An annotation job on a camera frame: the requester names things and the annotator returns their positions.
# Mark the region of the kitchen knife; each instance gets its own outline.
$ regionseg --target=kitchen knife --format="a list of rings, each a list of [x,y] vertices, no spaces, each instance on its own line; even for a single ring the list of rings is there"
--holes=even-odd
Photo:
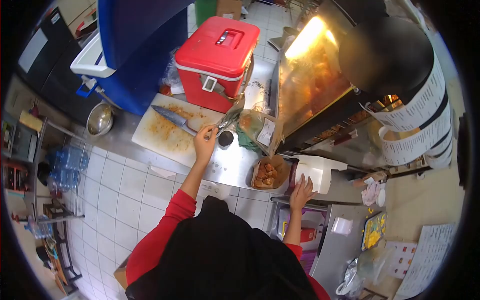
[[[181,115],[176,114],[173,111],[168,110],[166,108],[163,108],[161,106],[151,105],[151,107],[154,109],[154,111],[159,113],[160,116],[164,117],[165,119],[169,120],[173,124],[177,125],[178,127],[183,129],[184,131],[188,132],[189,134],[191,134],[193,136],[197,135],[197,132],[195,130],[188,127],[188,125],[187,125],[188,120],[185,119],[184,117],[182,117]]]

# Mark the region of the knife handle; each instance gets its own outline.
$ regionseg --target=knife handle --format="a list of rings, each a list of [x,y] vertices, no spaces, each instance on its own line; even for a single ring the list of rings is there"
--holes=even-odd
[[[181,127],[184,131],[188,132],[189,134],[193,135],[193,136],[196,136],[198,132],[196,132],[195,130],[193,130],[192,128],[188,127],[187,124],[183,125]]]

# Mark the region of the green bin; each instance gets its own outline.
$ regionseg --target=green bin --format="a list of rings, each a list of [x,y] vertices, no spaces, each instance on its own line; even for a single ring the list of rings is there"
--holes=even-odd
[[[216,0],[196,0],[195,15],[197,17],[197,27],[200,27],[206,19],[215,16]]]

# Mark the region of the person's hand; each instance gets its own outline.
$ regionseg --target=person's hand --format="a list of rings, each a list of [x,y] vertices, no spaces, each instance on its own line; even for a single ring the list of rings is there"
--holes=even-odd
[[[207,132],[211,130],[210,138],[205,140]],[[195,153],[197,154],[196,162],[202,165],[207,165],[212,157],[213,148],[215,147],[215,138],[218,128],[215,125],[208,125],[201,128],[197,135],[193,138],[193,145],[195,146]]]
[[[301,211],[307,201],[315,197],[317,191],[312,192],[313,182],[308,177],[308,181],[305,182],[305,175],[301,175],[301,180],[295,185],[292,195],[290,196],[290,211]]]

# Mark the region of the black hijab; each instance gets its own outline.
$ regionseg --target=black hijab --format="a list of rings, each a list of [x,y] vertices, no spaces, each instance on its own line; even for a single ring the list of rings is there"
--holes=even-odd
[[[208,196],[181,221],[158,265],[127,297],[151,299],[318,299],[295,254]]]

